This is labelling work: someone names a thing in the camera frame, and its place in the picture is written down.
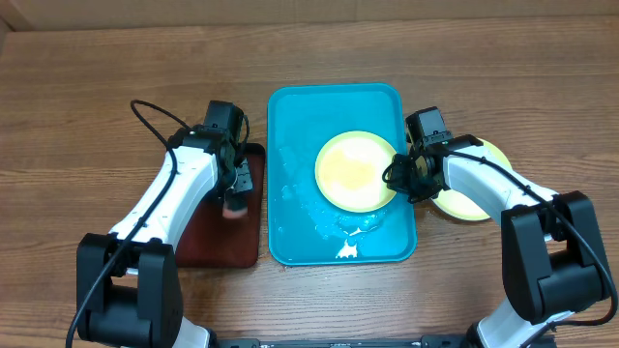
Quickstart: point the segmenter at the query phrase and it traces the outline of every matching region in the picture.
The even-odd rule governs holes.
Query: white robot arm
[[[474,136],[453,138],[436,107],[407,117],[406,126],[410,153],[394,156],[383,174],[387,187],[411,203],[457,190],[501,227],[507,299],[469,329],[462,348],[527,347],[553,323],[565,325],[570,315],[608,297],[611,311],[595,325],[612,318],[616,290],[584,194],[542,188],[502,165]],[[548,254],[550,240],[567,240],[567,249]]]
[[[133,237],[133,241],[147,243],[153,238],[158,238],[176,250],[178,241],[197,204],[208,191],[215,187],[218,167],[215,156],[204,152],[203,149],[180,146],[173,151],[178,162],[176,178],[155,211]],[[124,240],[137,220],[144,215],[155,197],[161,192],[171,171],[172,158],[169,153],[166,153],[162,169],[153,184],[146,190],[132,211],[112,227],[109,233],[117,233],[116,238]]]
[[[135,115],[151,131],[134,109],[136,103],[179,121],[146,101],[133,101]],[[183,317],[174,251],[207,194],[209,199],[225,202],[227,210],[247,207],[236,194],[252,188],[237,183],[238,175],[249,174],[243,165],[247,136],[239,142],[243,120],[249,133],[241,109],[229,102],[211,101],[203,125],[190,129],[179,121],[184,128],[167,142],[153,131],[168,148],[158,176],[106,236],[87,234],[77,249],[77,303],[83,307],[78,313],[85,313],[77,314],[74,321],[82,339],[152,348],[206,348],[212,343],[209,331]],[[107,273],[109,255],[121,256],[112,256],[117,261]],[[137,288],[111,282],[111,276],[125,274],[138,276]],[[67,345],[72,341],[70,329]]]
[[[487,161],[503,166],[505,170],[547,201],[552,201],[552,196],[557,194],[554,190],[540,187],[504,166],[487,147],[468,146],[459,149],[458,152],[485,158]],[[478,161],[459,156],[447,156],[443,159],[443,171],[445,184],[450,189],[469,197],[499,226],[503,211],[510,210],[517,205],[536,206],[540,204],[530,195],[523,193],[503,174]],[[547,323],[564,320],[572,314],[574,314],[572,311],[563,311],[550,316],[543,323],[532,325],[522,319],[514,311],[509,300],[505,299],[492,314],[482,319],[477,327],[477,334],[485,348],[520,347],[542,330]]]

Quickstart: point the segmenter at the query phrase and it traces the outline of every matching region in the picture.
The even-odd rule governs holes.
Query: wooden table
[[[0,57],[0,345],[59,347],[75,310],[75,248],[106,233],[163,158],[129,100],[198,123],[233,101],[266,145],[279,87],[385,81],[404,110],[438,105],[456,134],[594,201],[619,270],[619,17],[431,20],[9,34]],[[147,112],[171,133],[177,126]],[[497,226],[415,207],[419,245],[397,264],[183,270],[186,315],[221,337],[462,333],[504,297]],[[581,317],[605,313],[597,304]],[[619,320],[561,329],[561,347],[612,347]],[[75,346],[90,346],[78,342]]]

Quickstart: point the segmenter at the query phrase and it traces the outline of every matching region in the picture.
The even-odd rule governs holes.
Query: wooden surface
[[[11,29],[9,29],[7,23],[5,23],[4,20],[2,20],[2,17],[0,17],[0,54],[2,54],[2,47],[4,47],[4,38],[10,31]]]
[[[266,145],[278,88],[385,81],[406,113],[438,105],[454,133],[490,140],[524,176],[589,195],[617,277],[617,43],[619,17],[603,16],[11,33],[0,56],[0,345],[63,344],[77,243],[123,218],[159,170],[163,148],[130,112],[134,98],[190,124],[208,100],[234,101]],[[504,297],[490,221],[455,223],[420,204],[404,262],[285,268],[269,254],[264,208],[255,267],[180,273],[186,315],[221,337],[463,333]],[[558,339],[613,347],[618,329]]]
[[[16,31],[619,15],[616,0],[0,0]]]

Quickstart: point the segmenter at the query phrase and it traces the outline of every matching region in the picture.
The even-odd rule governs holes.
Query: blue tray
[[[322,146],[345,131],[369,131],[406,152],[398,91],[384,83],[285,87],[269,99],[269,249],[284,265],[394,262],[417,245],[403,194],[370,213],[331,204],[315,181]]]

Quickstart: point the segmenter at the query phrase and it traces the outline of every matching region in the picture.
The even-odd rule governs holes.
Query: yellow plate
[[[494,146],[489,141],[483,139],[480,140],[484,142],[484,146],[486,146],[501,163],[512,169],[510,161],[503,154],[503,152],[499,150],[499,148]],[[482,208],[480,208],[467,196],[453,189],[440,191],[438,193],[438,198],[432,199],[432,201],[440,210],[454,218],[459,218],[466,221],[481,221],[490,218],[488,214],[482,210]]]
[[[383,171],[396,150],[367,131],[348,131],[329,140],[316,159],[316,183],[335,206],[354,213],[383,207],[396,193],[383,183]]]

